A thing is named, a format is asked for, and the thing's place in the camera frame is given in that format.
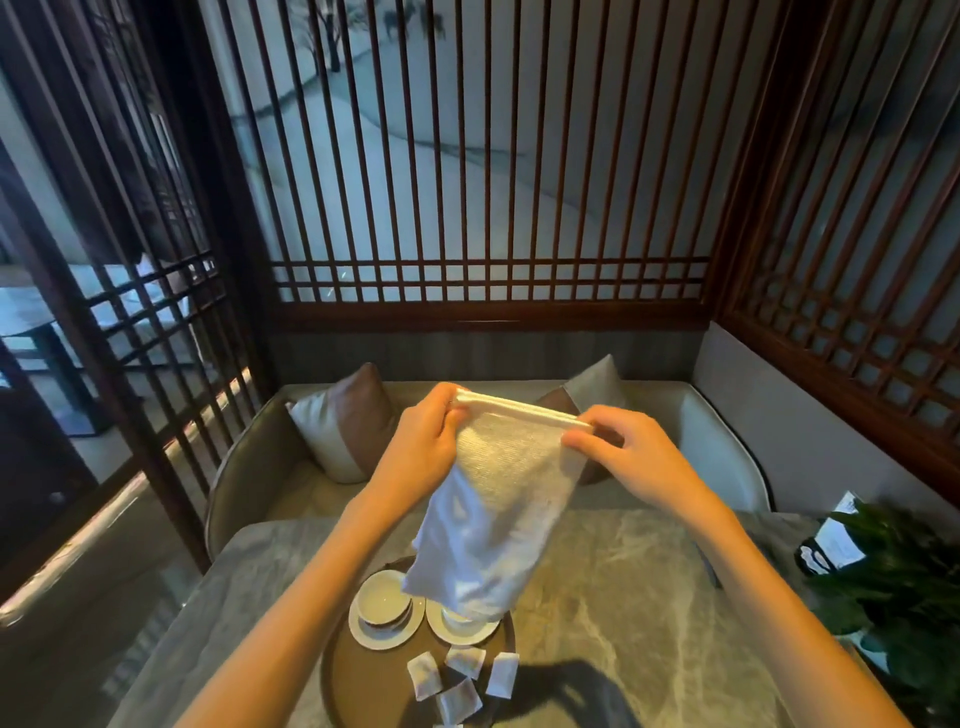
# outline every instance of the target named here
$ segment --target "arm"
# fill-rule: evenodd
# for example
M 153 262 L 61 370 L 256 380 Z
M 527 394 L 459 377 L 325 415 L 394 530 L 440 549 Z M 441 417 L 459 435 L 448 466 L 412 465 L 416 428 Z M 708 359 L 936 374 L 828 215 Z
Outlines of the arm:
M 463 409 L 442 383 L 403 412 L 370 483 L 347 506 L 296 581 L 214 673 L 179 728 L 284 726 L 357 577 L 380 542 L 443 481 L 456 456 Z
M 844 652 L 767 563 L 733 511 L 694 472 L 656 421 L 595 406 L 581 417 L 616 430 L 615 448 L 571 430 L 564 444 L 604 465 L 635 496 L 676 516 L 717 572 L 798 728 L 909 728 L 887 693 Z

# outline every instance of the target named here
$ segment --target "lattice window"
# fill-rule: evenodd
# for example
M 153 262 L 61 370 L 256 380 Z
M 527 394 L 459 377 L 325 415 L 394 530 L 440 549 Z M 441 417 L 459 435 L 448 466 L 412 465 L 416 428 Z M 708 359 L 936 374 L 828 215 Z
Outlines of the lattice window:
M 955 483 L 960 5 L 834 9 L 728 321 L 920 472 Z
M 780 3 L 201 7 L 281 302 L 704 297 Z

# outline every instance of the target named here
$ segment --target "cushion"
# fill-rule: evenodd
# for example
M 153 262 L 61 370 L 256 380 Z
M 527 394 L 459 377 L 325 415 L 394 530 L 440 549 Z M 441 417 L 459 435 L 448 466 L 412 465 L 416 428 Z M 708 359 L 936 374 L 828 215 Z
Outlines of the cushion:
M 617 373 L 611 354 L 607 354 L 593 366 L 587 367 L 563 386 L 547 392 L 537 400 L 537 404 L 568 415 L 583 414 L 594 404 L 628 408 L 627 396 L 620 385 L 620 374 Z M 623 438 L 611 429 L 597 427 L 594 434 L 611 445 L 623 447 Z M 592 485 L 609 477 L 611 475 L 606 468 L 595 460 L 589 460 L 577 484 Z
M 337 483 L 369 480 L 396 429 L 394 405 L 370 362 L 287 411 L 317 463 Z

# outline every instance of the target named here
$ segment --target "towel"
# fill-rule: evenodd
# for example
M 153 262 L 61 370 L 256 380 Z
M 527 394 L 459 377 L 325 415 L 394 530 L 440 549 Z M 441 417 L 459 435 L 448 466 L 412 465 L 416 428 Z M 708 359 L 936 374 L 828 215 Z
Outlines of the towel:
M 470 410 L 457 459 L 430 498 L 403 591 L 468 619 L 495 621 L 519 598 L 570 498 L 586 457 L 560 444 L 563 412 L 460 392 Z

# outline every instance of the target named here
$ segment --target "small towel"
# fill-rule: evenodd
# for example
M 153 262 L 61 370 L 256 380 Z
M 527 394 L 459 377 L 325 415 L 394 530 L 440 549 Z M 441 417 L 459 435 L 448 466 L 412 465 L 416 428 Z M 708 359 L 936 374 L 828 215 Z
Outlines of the small towel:
M 444 725 L 458 725 L 483 708 L 483 700 L 467 678 L 460 685 L 437 695 L 437 707 Z
M 587 463 L 564 448 L 572 415 L 460 392 L 471 417 L 457 460 L 427 505 L 403 591 L 469 619 L 495 621 L 515 604 Z
M 414 684 L 414 697 L 418 701 L 426 700 L 430 695 L 436 695 L 444 689 L 437 661 L 429 652 L 423 652 L 408 662 L 407 672 L 410 673 L 410 680 Z
M 466 675 L 471 680 L 480 677 L 480 670 L 483 669 L 484 658 L 487 657 L 487 650 L 479 647 L 450 647 L 446 653 L 444 662 L 447 667 L 452 667 L 461 675 Z
M 487 695 L 510 698 L 514 694 L 516 670 L 520 667 L 520 656 L 515 652 L 501 652 L 493 658 L 493 669 L 487 682 Z

